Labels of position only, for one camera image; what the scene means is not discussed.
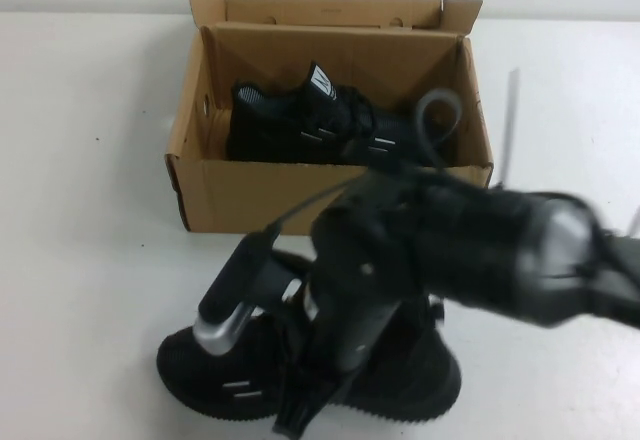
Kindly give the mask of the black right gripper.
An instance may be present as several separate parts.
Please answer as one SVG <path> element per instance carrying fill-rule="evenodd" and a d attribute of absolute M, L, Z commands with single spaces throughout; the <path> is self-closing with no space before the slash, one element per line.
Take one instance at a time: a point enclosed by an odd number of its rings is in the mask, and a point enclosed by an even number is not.
<path fill-rule="evenodd" d="M 400 305 L 422 295 L 406 243 L 430 179 L 426 169 L 369 171 L 314 220 L 316 258 L 283 320 L 285 373 L 314 373 L 320 391 L 347 389 Z"/>

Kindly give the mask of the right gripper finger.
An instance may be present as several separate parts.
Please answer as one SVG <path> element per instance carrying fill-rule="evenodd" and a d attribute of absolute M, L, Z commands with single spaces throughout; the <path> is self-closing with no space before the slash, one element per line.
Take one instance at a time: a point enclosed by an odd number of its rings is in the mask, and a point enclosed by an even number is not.
<path fill-rule="evenodd" d="M 277 425 L 308 425 L 319 410 L 320 379 L 303 369 L 285 373 Z"/>

